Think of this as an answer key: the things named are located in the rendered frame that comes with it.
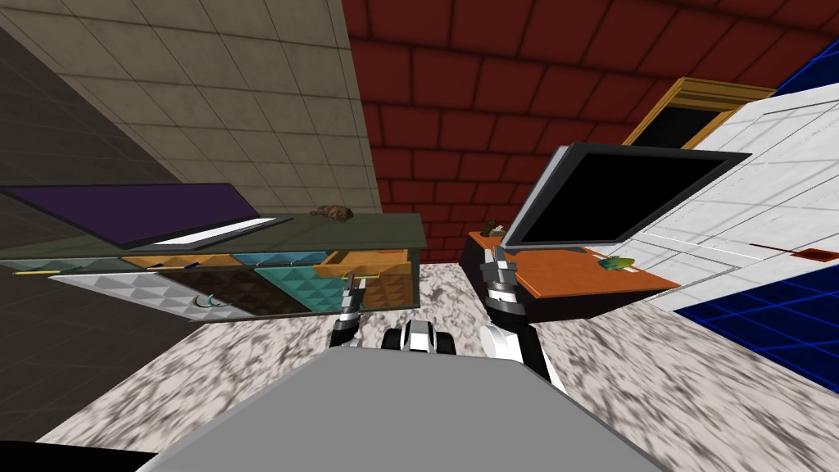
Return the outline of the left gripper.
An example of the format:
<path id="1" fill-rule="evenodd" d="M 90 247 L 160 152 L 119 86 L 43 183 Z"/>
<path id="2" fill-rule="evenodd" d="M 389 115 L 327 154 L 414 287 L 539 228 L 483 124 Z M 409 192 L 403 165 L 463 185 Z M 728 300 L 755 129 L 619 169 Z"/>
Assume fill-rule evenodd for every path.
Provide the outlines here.
<path id="1" fill-rule="evenodd" d="M 342 313 L 357 313 L 361 309 L 364 295 L 364 288 L 355 288 L 354 275 L 348 275 L 342 292 Z"/>

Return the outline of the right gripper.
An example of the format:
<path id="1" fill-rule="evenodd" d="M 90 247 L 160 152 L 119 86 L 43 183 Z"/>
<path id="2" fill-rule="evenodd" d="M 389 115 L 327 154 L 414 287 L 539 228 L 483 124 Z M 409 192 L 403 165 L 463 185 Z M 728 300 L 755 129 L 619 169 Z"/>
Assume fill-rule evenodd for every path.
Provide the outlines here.
<path id="1" fill-rule="evenodd" d="M 487 285 L 518 285 L 518 280 L 516 278 L 517 265 L 514 262 L 506 261 L 503 248 L 497 245 L 494 246 L 492 254 L 494 261 L 482 264 L 484 282 Z"/>

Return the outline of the orange drawer front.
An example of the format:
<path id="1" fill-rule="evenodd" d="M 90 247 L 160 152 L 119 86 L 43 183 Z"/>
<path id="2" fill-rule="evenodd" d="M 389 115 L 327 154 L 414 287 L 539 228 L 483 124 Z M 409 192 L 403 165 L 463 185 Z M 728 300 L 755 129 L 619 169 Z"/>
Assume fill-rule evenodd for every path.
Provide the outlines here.
<path id="1" fill-rule="evenodd" d="M 345 277 L 378 278 L 385 275 L 409 275 L 411 263 L 408 250 L 336 251 L 323 262 L 313 266 L 321 278 Z"/>

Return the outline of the orange table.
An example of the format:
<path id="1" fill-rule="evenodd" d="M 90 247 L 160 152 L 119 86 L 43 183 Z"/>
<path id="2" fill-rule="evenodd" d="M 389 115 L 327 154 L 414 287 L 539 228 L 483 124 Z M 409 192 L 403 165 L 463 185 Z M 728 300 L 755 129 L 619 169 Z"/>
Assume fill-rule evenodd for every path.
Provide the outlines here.
<path id="1" fill-rule="evenodd" d="M 516 298 L 528 322 L 591 319 L 678 287 L 634 267 L 605 270 L 598 252 L 566 248 L 505 252 L 516 264 Z"/>

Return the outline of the brown lumpy object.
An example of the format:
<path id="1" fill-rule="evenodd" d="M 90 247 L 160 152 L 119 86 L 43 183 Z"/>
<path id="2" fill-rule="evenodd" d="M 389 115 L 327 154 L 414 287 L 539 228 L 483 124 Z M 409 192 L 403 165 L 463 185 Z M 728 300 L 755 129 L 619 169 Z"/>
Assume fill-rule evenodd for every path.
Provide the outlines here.
<path id="1" fill-rule="evenodd" d="M 348 222 L 354 216 L 353 211 L 342 205 L 324 205 L 318 206 L 316 209 L 309 211 L 310 216 L 319 216 L 327 218 L 327 220 L 334 220 L 337 222 Z"/>

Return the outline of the black flat television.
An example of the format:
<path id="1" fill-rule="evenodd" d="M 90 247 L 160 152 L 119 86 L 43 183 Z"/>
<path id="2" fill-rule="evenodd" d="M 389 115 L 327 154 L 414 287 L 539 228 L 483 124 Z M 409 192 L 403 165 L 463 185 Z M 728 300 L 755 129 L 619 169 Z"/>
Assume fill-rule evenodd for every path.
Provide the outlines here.
<path id="1" fill-rule="evenodd" d="M 559 147 L 500 245 L 519 252 L 623 243 L 748 158 L 600 143 Z"/>

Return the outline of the multicoloured sideboard with green top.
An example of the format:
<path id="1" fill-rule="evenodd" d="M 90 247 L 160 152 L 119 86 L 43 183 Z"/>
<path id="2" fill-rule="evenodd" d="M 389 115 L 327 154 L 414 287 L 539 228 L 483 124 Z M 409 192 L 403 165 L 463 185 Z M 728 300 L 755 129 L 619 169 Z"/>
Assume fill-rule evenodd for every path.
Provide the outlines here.
<path id="1" fill-rule="evenodd" d="M 419 255 L 426 248 L 417 214 L 358 214 L 341 223 L 319 216 L 288 222 L 203 249 L 131 252 L 90 235 L 0 249 L 0 266 L 182 316 L 226 322 L 341 313 L 342 277 L 313 266 L 336 251 L 408 250 L 409 275 L 366 279 L 361 311 L 419 305 Z M 229 306 L 202 309 L 203 301 Z"/>

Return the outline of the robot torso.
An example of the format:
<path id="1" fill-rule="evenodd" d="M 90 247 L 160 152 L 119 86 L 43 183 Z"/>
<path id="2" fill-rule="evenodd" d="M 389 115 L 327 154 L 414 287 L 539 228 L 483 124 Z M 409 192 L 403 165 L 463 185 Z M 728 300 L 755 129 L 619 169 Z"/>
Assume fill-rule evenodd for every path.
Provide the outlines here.
<path id="1" fill-rule="evenodd" d="M 667 472 L 513 360 L 330 347 L 138 472 Z"/>

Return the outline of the open laptop with purple screen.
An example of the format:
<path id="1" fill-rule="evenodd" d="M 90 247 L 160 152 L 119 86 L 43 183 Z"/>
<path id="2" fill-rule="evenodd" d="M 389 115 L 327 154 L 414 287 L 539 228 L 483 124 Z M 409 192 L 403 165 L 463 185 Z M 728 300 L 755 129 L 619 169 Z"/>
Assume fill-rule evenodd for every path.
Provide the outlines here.
<path id="1" fill-rule="evenodd" d="M 15 186 L 0 192 L 131 252 L 203 249 L 288 222 L 259 216 L 229 183 Z"/>

